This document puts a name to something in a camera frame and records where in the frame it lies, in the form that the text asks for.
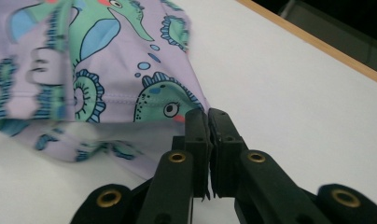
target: cloth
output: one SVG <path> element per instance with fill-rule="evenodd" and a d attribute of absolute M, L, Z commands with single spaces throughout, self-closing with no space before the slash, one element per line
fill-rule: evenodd
<path fill-rule="evenodd" d="M 0 0 L 0 132 L 64 161 L 96 151 L 153 176 L 209 108 L 168 0 Z"/>

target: white surface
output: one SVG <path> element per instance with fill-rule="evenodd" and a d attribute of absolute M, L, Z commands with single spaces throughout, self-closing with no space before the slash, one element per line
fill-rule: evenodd
<path fill-rule="evenodd" d="M 313 193 L 340 183 L 377 203 L 377 83 L 233 0 L 175 3 L 205 95 L 250 148 Z M 0 224 L 69 223 L 92 190 L 141 182 L 106 155 L 55 161 L 0 134 Z M 238 223 L 232 200 L 196 200 L 193 223 Z"/>

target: dark background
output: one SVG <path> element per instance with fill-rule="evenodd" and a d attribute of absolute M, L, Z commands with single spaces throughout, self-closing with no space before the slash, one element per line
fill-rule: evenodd
<path fill-rule="evenodd" d="M 277 14 L 288 0 L 253 0 Z M 329 16 L 377 39 L 377 0 L 302 0 Z"/>

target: brass ring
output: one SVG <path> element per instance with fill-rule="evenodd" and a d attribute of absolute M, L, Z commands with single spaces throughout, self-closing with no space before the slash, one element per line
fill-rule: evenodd
<path fill-rule="evenodd" d="M 253 162 L 265 162 L 265 157 L 257 152 L 247 154 L 247 158 Z"/>
<path fill-rule="evenodd" d="M 121 193 L 116 189 L 104 190 L 96 199 L 98 206 L 106 208 L 111 207 L 121 200 Z"/>
<path fill-rule="evenodd" d="M 347 207 L 356 208 L 360 206 L 360 200 L 357 198 L 357 196 L 350 193 L 349 191 L 343 189 L 334 189 L 331 192 L 331 196 L 333 196 L 335 201 Z"/>
<path fill-rule="evenodd" d="M 173 153 L 169 156 L 171 162 L 182 162 L 186 160 L 186 156 L 183 153 Z"/>

